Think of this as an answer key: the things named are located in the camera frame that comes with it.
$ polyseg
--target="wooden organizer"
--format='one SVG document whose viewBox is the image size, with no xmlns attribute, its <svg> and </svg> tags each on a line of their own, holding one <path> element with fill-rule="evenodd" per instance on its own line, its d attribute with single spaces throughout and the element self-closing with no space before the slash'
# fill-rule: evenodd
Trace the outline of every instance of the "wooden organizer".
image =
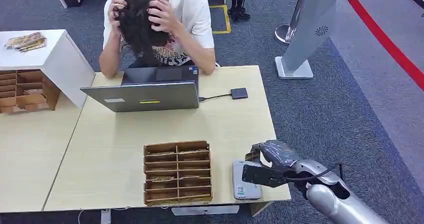
<svg viewBox="0 0 424 224">
<path fill-rule="evenodd" d="M 211 153 L 204 141 L 144 146 L 147 206 L 212 200 Z"/>
<path fill-rule="evenodd" d="M 56 108 L 61 91 L 41 70 L 0 71 L 0 114 Z"/>
</svg>

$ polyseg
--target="laptop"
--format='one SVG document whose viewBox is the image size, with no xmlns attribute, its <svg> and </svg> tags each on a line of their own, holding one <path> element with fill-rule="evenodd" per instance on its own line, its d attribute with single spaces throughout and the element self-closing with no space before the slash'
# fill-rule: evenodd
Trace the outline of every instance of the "laptop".
<svg viewBox="0 0 424 224">
<path fill-rule="evenodd" d="M 195 65 L 130 68 L 125 70 L 121 85 L 175 82 L 194 82 L 199 92 L 199 69 Z"/>
<path fill-rule="evenodd" d="M 116 113 L 195 109 L 199 108 L 198 79 L 197 68 L 189 66 L 131 68 L 121 86 L 81 91 Z"/>
</svg>

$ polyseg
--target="laptop sticker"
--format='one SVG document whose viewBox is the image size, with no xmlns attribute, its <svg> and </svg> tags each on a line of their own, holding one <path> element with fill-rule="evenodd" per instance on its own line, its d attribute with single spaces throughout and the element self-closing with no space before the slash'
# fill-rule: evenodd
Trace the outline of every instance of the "laptop sticker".
<svg viewBox="0 0 424 224">
<path fill-rule="evenodd" d="M 107 103 L 124 103 L 125 100 L 122 98 L 118 98 L 118 99 L 104 99 L 105 102 Z"/>
<path fill-rule="evenodd" d="M 159 100 L 140 100 L 139 104 L 159 104 L 161 103 Z"/>
</svg>

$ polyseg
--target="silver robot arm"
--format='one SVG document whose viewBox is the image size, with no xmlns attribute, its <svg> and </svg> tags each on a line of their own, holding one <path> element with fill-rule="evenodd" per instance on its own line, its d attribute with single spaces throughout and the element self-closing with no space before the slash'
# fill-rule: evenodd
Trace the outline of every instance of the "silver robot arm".
<svg viewBox="0 0 424 224">
<path fill-rule="evenodd" d="M 315 176 L 327 170 L 314 160 L 298 160 L 293 168 L 296 173 Z M 332 171 L 317 177 L 322 183 L 306 184 L 306 199 L 335 224 L 387 224 L 371 208 L 362 202 Z"/>
<path fill-rule="evenodd" d="M 260 153 L 272 167 L 261 163 Z M 387 224 L 346 186 L 342 178 L 319 162 L 300 160 L 281 141 L 267 140 L 253 145 L 246 160 L 261 165 L 245 164 L 243 181 L 273 188 L 293 182 L 311 206 L 335 224 Z"/>
</svg>

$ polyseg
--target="table leg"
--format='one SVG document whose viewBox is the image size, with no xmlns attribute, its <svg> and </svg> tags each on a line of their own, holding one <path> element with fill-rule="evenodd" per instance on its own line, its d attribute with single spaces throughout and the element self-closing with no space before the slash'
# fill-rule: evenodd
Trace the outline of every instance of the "table leg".
<svg viewBox="0 0 424 224">
<path fill-rule="evenodd" d="M 268 202 L 257 202 L 257 203 L 250 203 L 250 213 L 252 217 L 256 217 L 259 213 L 261 213 L 265 208 L 267 208 L 269 205 L 271 205 L 273 201 Z"/>
</svg>

